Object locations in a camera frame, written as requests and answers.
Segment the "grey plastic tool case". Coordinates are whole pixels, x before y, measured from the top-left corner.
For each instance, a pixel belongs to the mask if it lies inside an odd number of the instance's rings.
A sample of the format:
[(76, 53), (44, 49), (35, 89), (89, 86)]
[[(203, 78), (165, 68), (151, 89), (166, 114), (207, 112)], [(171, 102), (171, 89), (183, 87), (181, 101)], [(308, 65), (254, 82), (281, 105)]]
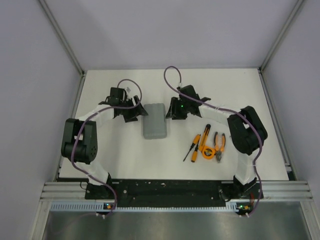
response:
[(164, 139), (167, 137), (166, 109), (163, 103), (145, 104), (146, 116), (142, 117), (142, 135), (146, 140)]

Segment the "orange black screwdriver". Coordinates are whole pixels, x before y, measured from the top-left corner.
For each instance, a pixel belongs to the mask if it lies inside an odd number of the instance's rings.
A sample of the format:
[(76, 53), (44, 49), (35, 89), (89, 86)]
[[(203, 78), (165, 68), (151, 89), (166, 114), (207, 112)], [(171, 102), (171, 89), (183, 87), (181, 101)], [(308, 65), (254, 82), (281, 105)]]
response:
[(189, 151), (187, 152), (186, 156), (185, 156), (184, 159), (183, 159), (183, 162), (186, 160), (186, 158), (187, 158), (187, 156), (189, 155), (189, 153), (191, 152), (191, 150), (199, 143), (200, 137), (201, 137), (200, 134), (197, 134), (197, 135), (194, 137), (194, 139), (193, 139), (193, 141), (192, 141), (192, 144), (191, 144), (191, 146), (190, 146), (190, 148), (189, 148)]
[(199, 145), (197, 144), (192, 150), (192, 156), (191, 156), (191, 162), (192, 163), (195, 163), (196, 160), (197, 160), (197, 156), (198, 156), (198, 148), (199, 148)]

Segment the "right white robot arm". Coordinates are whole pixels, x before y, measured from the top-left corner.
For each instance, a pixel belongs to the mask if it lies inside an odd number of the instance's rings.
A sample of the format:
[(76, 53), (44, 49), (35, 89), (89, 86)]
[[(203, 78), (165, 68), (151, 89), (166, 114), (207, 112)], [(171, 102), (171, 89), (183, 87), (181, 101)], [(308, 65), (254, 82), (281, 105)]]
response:
[(210, 98), (200, 98), (192, 85), (171, 89), (179, 97), (172, 97), (166, 118), (185, 120), (188, 114), (207, 118), (229, 128), (232, 143), (237, 150), (238, 160), (234, 178), (233, 192), (239, 198), (245, 198), (252, 191), (252, 183), (257, 179), (256, 162), (262, 152), (268, 133), (256, 110), (248, 105), (235, 111), (208, 103)]

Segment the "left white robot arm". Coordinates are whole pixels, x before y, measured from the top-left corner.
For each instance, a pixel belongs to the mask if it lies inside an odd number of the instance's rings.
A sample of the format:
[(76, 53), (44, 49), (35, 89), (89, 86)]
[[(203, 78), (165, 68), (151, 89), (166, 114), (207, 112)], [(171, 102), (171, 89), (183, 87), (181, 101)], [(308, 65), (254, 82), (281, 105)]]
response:
[(142, 96), (129, 97), (124, 88), (112, 87), (104, 101), (78, 118), (68, 118), (64, 124), (61, 155), (72, 166), (84, 173), (89, 182), (96, 186), (96, 192), (102, 198), (109, 198), (114, 191), (108, 183), (110, 174), (96, 160), (98, 154), (98, 128), (118, 116), (126, 123), (135, 122), (138, 116), (147, 116), (141, 104)]

